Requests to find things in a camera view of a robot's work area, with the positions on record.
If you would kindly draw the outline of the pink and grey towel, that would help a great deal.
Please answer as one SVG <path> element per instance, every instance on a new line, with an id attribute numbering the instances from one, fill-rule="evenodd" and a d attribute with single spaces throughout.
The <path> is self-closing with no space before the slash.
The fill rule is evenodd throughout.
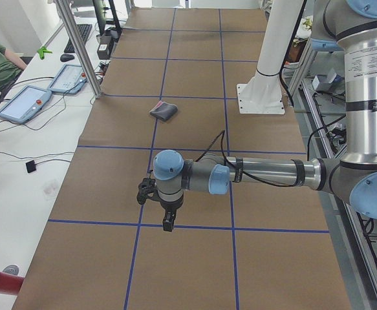
<path id="1" fill-rule="evenodd" d="M 160 100 L 150 111 L 149 114 L 160 121 L 168 121 L 178 112 L 175 104 Z"/>

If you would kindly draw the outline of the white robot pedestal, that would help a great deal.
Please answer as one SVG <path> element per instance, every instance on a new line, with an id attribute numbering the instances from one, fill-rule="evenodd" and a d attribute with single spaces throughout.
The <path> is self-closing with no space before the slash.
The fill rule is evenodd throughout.
<path id="1" fill-rule="evenodd" d="M 283 115 L 281 71 L 305 9 L 303 0 L 272 3 L 255 75 L 237 85 L 241 114 Z"/>

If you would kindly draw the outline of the red cylinder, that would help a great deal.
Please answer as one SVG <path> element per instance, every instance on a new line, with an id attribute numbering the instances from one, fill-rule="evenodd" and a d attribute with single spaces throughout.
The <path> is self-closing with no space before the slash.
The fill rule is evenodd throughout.
<path id="1" fill-rule="evenodd" d="M 0 294 L 17 296 L 23 281 L 23 277 L 0 272 Z"/>

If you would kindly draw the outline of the black power adapter box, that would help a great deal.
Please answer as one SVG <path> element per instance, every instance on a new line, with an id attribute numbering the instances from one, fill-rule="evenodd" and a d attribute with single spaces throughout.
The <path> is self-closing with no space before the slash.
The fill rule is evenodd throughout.
<path id="1" fill-rule="evenodd" d="M 97 49 L 98 58 L 108 60 L 113 51 L 114 41 L 111 36 L 102 35 L 99 37 L 99 45 Z"/>

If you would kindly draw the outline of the small cardboard box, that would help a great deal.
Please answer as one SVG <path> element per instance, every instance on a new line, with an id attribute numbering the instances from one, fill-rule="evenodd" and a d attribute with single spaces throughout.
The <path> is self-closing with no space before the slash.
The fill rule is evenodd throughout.
<path id="1" fill-rule="evenodd" d="M 341 80 L 342 77 L 335 72 L 327 75 L 318 74 L 314 76 L 312 87 L 316 92 L 328 91 L 332 85 L 340 82 Z"/>

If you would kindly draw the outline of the near teach pendant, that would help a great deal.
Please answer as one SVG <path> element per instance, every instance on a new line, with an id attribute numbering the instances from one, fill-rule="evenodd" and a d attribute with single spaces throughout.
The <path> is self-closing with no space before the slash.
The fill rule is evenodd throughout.
<path id="1" fill-rule="evenodd" d="M 27 85 L 0 108 L 0 118 L 24 124 L 32 119 L 51 97 L 50 90 Z"/>

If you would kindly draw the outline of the teach pendant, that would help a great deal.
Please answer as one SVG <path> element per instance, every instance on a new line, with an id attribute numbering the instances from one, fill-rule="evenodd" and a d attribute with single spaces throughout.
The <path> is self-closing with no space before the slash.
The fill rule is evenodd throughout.
<path id="1" fill-rule="evenodd" d="M 32 119 L 51 97 L 50 90 L 27 85 L 0 108 L 0 118 L 24 124 Z"/>
<path id="2" fill-rule="evenodd" d="M 77 94 L 86 82 L 80 65 L 64 64 L 47 89 L 55 94 Z"/>

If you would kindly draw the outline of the small black square device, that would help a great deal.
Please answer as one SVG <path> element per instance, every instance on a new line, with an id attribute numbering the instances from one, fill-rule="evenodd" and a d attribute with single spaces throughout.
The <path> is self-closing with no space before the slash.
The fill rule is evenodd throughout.
<path id="1" fill-rule="evenodd" d="M 26 170 L 27 170 L 28 174 L 37 170 L 37 165 L 36 165 L 36 162 L 34 160 L 30 160 L 30 161 L 26 162 L 25 166 L 26 166 Z"/>

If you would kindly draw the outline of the aluminium side frame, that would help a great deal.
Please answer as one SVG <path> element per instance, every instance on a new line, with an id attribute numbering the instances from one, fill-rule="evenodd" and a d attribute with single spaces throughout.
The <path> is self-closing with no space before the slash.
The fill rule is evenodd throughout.
<path id="1" fill-rule="evenodd" d="M 377 301 L 377 261 L 365 224 L 377 222 L 377 11 L 323 3 L 314 13 L 312 35 L 290 82 L 296 88 L 319 51 L 343 51 L 346 142 L 333 154 L 325 147 L 318 189 L 334 195 L 347 213 Z"/>

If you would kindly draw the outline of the grey round cap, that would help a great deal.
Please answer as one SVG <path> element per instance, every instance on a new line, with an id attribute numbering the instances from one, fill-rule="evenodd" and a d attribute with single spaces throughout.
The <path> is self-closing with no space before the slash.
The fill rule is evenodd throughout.
<path id="1" fill-rule="evenodd" d="M 4 273 L 12 274 L 12 275 L 18 275 L 19 274 L 19 267 L 17 265 L 8 265 L 3 269 Z"/>

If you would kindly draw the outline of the green clamp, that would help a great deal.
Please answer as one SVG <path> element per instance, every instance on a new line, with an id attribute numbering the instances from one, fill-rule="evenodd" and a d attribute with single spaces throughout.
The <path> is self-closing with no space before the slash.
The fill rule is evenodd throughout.
<path id="1" fill-rule="evenodd" d="M 42 46 L 37 50 L 40 60 L 44 60 L 46 54 L 51 54 L 52 51 L 48 50 L 46 46 Z"/>

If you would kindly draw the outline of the black computer mouse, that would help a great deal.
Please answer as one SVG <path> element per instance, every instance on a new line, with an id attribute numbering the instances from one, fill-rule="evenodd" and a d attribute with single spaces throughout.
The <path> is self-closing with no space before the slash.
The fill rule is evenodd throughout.
<path id="1" fill-rule="evenodd" d="M 68 61 L 71 61 L 71 60 L 73 60 L 75 57 L 74 57 L 74 55 L 73 54 L 62 54 L 61 56 L 60 56 L 60 61 L 61 62 L 68 62 Z"/>

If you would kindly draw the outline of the aluminium frame post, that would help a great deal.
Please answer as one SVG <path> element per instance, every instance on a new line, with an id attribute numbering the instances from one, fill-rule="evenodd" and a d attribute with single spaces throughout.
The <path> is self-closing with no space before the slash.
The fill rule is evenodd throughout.
<path id="1" fill-rule="evenodd" d="M 63 21 L 68 37 L 72 41 L 87 81 L 92 88 L 94 97 L 97 99 L 101 96 L 102 90 L 99 81 L 96 78 L 90 57 L 85 48 L 85 43 L 80 36 L 80 32 L 70 9 L 69 2 L 66 0 L 54 0 L 54 3 L 56 4 L 56 8 L 61 16 L 61 20 Z"/>

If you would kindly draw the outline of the far teach pendant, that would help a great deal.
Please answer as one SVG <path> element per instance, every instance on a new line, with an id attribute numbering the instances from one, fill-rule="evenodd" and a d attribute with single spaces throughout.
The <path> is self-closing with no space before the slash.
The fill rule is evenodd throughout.
<path id="1" fill-rule="evenodd" d="M 86 82 L 80 65 L 64 64 L 47 89 L 55 94 L 77 94 Z"/>

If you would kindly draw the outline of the black monitor stand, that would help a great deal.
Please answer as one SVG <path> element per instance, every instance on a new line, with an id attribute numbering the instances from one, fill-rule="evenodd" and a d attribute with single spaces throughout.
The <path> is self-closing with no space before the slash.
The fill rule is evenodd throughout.
<path id="1" fill-rule="evenodd" d="M 92 3 L 100 35 L 110 35 L 118 39 L 122 34 L 122 28 L 120 26 L 119 19 L 116 14 L 116 7 L 114 5 L 114 1 L 108 0 L 108 5 L 105 5 L 104 1 L 102 0 L 92 0 Z M 113 29 L 110 30 L 105 29 L 108 23 L 107 11 L 110 11 L 113 17 Z"/>

